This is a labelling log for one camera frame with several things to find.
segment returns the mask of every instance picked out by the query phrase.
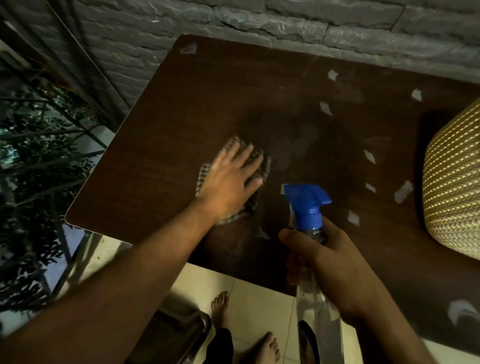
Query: woven basket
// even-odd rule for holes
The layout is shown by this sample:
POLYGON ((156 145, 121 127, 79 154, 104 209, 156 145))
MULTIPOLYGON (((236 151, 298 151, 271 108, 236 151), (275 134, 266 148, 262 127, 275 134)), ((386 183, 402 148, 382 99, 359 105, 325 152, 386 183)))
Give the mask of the woven basket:
POLYGON ((425 224, 432 237, 480 259, 480 98, 432 139, 422 185, 425 224))

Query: foliage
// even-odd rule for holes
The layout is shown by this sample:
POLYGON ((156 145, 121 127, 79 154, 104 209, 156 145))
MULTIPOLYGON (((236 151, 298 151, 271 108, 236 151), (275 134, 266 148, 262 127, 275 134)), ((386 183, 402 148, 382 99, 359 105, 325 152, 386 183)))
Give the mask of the foliage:
MULTIPOLYGON (((76 120, 88 118, 98 122, 97 116, 85 107, 75 94, 52 85, 40 85, 40 90, 53 99, 76 120)), ((15 98, 35 99, 36 94, 28 88, 14 95, 15 98)), ((0 121, 0 135, 5 133, 22 134, 29 132, 57 131, 75 128, 66 118, 43 102, 12 102, 5 118, 0 121)), ((0 141, 0 164, 7 172, 11 169, 67 157, 76 150, 78 134, 54 134, 23 137, 0 141)), ((93 167, 88 158, 68 163, 52 164, 40 169, 32 169, 21 174, 8 175, 8 185, 18 204, 40 192, 59 185, 86 178, 93 167)), ((80 185, 55 192, 55 207, 63 220, 64 213, 72 203, 80 185)), ((0 309, 38 308, 45 302, 46 293, 42 289, 43 277, 34 266, 35 260, 21 259, 26 253, 33 253, 41 265, 46 266, 63 255, 54 220, 51 214, 51 195, 45 195, 33 202, 3 208, 5 197, 0 197, 0 242, 11 254, 6 263, 21 260, 13 268, 0 274, 0 309), (12 287, 22 290, 9 297, 2 297, 12 291, 12 287)))

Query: person's right arm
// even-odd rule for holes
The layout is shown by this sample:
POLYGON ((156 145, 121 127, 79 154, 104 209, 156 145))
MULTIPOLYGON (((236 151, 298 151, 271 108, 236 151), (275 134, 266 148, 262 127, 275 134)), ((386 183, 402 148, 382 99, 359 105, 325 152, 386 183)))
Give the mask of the person's right arm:
POLYGON ((415 331, 347 233, 323 218, 325 245, 288 229, 278 234, 292 250, 287 280, 298 283, 301 264, 313 269, 322 292, 342 319, 357 330, 371 332, 395 364, 434 364, 415 331))

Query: wooden table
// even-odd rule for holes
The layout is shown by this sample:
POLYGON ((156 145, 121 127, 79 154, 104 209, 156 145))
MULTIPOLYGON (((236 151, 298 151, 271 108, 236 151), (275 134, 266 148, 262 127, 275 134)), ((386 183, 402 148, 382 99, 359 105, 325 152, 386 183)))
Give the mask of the wooden table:
POLYGON ((479 94, 478 85, 440 77, 181 36, 66 219, 139 243, 186 207, 201 164, 237 134, 272 157, 262 202, 255 216, 215 227, 191 263, 293 294, 284 281, 288 252, 276 238, 289 216, 280 185, 316 183, 333 200, 324 214, 350 235, 418 333, 480 353, 480 323, 464 317, 455 326, 447 315, 455 300, 480 311, 480 261, 428 235, 420 190, 428 141, 479 94), (415 191, 398 204, 405 181, 415 191), (256 236, 259 226, 270 240, 256 236))

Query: checkered cloth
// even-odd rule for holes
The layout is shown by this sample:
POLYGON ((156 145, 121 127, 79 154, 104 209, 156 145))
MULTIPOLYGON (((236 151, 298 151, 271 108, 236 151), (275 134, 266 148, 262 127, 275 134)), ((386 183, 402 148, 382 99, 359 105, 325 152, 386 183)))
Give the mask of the checkered cloth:
MULTIPOLYGON (((233 145, 234 142, 235 142, 235 139, 231 138, 225 144, 223 149, 229 151, 232 148, 232 145, 233 145)), ((239 153, 241 153, 247 146, 248 146, 248 143, 241 140, 240 141, 240 149, 239 149, 237 155, 239 153)), ((247 179, 247 181, 245 182, 245 185, 248 184, 248 182, 250 182, 253 178, 256 178, 256 177, 262 177, 264 183, 247 200, 247 202, 245 203, 245 205, 243 205, 242 209, 239 212, 237 212, 236 214, 233 214, 233 215, 231 215, 227 218, 221 219, 217 223, 217 225, 228 224, 229 222, 233 222, 235 220, 238 220, 243 216, 252 214, 257 209, 260 194, 262 193, 262 189, 265 186, 265 182, 267 180, 268 174, 270 173, 270 163, 271 163, 272 160, 268 155, 264 154, 262 149, 254 148, 252 153, 248 157, 247 161, 245 162, 245 165, 248 165, 248 164, 252 163, 255 159, 257 159, 262 154, 264 155, 264 159, 262 161, 262 164, 258 168, 257 172, 255 172, 249 179, 247 179)), ((197 189, 196 189, 196 192, 195 192, 195 196, 198 196, 198 194, 200 193, 200 189, 201 189, 201 187, 202 187, 202 185, 205 181, 205 178, 207 177, 207 174, 208 174, 211 166, 212 166, 212 164, 208 163, 208 164, 203 164, 202 167, 200 168, 200 172, 198 174, 197 189)))

